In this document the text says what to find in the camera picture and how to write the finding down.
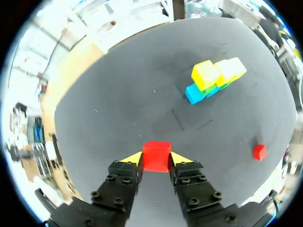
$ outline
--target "floor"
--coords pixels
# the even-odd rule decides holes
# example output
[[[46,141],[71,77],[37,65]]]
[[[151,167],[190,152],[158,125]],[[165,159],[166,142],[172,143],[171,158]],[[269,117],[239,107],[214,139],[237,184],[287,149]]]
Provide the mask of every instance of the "floor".
[[[49,79],[47,90],[41,100],[45,141],[52,141],[51,134],[56,134],[54,113],[64,94],[79,76],[102,56],[103,53],[87,37],[81,40],[70,52],[66,52],[59,45],[56,47],[51,67],[46,72]],[[65,199],[71,198],[71,196],[81,198],[77,191],[72,193],[66,188],[67,182],[63,170],[67,172],[65,166],[53,169],[53,178],[63,197]]]

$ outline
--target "small red cube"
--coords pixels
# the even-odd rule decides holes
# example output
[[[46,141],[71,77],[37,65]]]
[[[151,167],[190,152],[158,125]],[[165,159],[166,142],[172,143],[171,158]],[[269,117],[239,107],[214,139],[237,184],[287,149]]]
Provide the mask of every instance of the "small red cube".
[[[171,143],[164,141],[149,141],[142,147],[144,170],[152,172],[167,172]]]
[[[256,160],[262,161],[266,157],[266,146],[263,144],[258,144],[254,148],[253,153]]]

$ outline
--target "gray table surface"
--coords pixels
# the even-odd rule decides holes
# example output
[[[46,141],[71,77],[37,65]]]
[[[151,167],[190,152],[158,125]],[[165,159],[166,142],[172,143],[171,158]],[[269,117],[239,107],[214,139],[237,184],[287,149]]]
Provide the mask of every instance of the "gray table surface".
[[[247,73],[191,106],[184,92],[193,83],[193,66],[232,57]],[[55,112],[64,164],[87,202],[113,160],[160,140],[200,160],[223,193],[223,206],[241,204],[277,166],[295,121],[288,83],[266,46],[239,21],[216,17],[176,21],[129,38],[84,72]],[[257,143],[267,146],[262,162],[252,156]],[[169,174],[143,174],[126,226],[138,223],[185,226]]]

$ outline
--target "light yellow cube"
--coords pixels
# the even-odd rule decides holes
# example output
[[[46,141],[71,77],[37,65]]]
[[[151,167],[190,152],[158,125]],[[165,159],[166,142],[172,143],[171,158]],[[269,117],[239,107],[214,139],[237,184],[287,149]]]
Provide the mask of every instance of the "light yellow cube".
[[[214,85],[219,77],[220,73],[210,60],[194,65],[193,72],[191,74],[191,78],[194,80],[200,91]]]
[[[235,76],[236,71],[231,67],[228,60],[219,61],[214,65],[218,72],[220,72],[220,77],[216,82],[218,87],[222,87],[224,84],[227,84]]]
[[[245,66],[239,58],[231,58],[228,60],[228,64],[235,69],[235,75],[229,82],[233,82],[243,76],[247,72]]]

